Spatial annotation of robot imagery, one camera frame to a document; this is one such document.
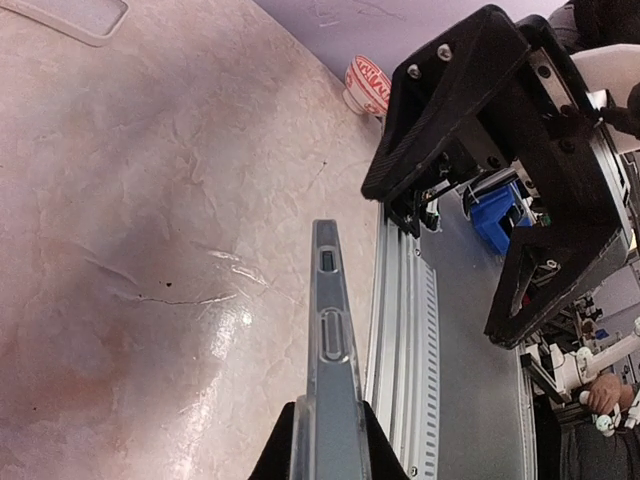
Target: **plastic tray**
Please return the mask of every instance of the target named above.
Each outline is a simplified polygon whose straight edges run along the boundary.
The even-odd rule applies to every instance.
[[[129,13],[122,0],[0,0],[0,7],[92,47],[109,43]]]

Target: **white tray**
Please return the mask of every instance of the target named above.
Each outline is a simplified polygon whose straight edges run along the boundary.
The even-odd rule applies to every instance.
[[[109,43],[129,13],[122,0],[0,0],[0,7],[92,47]]]

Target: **gray floor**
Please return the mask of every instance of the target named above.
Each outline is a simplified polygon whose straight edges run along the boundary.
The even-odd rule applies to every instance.
[[[439,478],[523,478],[517,356],[482,333],[501,264],[462,214],[458,197],[441,202],[442,228],[422,235],[438,273],[440,314]]]
[[[339,78],[366,55],[387,72],[411,52],[487,3],[514,20],[548,15],[562,0],[255,0]]]

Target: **human hand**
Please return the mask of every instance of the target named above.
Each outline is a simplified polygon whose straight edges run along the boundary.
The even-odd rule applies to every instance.
[[[605,373],[598,377],[589,387],[587,406],[598,415],[611,413],[622,396],[622,382],[617,375]]]

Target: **red and white bowl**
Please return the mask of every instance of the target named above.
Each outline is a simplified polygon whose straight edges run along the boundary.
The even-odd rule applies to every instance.
[[[344,83],[347,89],[342,98],[351,110],[358,115],[366,112],[383,117],[387,114],[391,81],[367,57],[356,55],[347,68]]]

